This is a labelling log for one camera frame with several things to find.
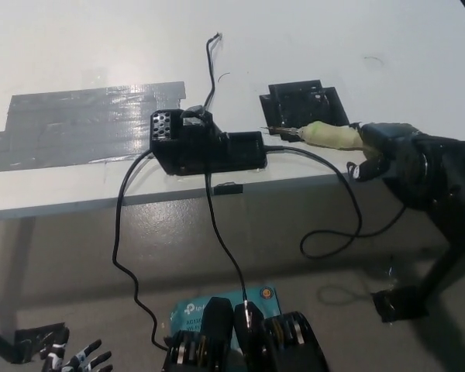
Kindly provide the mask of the robot left hand black white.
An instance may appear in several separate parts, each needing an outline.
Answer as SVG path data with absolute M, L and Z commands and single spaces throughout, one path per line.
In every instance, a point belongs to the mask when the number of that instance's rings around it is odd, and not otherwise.
M 40 359 L 43 361 L 42 371 L 113 371 L 112 364 L 100 367 L 111 359 L 111 351 L 99 354 L 92 359 L 88 358 L 101 344 L 102 341 L 98 339 L 71 358 L 66 358 L 67 341 L 55 341 L 51 346 L 40 351 Z

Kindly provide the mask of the robot right hand black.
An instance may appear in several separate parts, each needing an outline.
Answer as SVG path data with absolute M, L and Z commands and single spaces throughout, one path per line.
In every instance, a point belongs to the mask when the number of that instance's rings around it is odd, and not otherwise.
M 371 122 L 355 125 L 355 128 L 367 157 L 361 164 L 346 164 L 348 175 L 357 182 L 387 177 L 389 172 L 393 174 L 410 140 L 421 134 L 414 126 L 399 122 Z

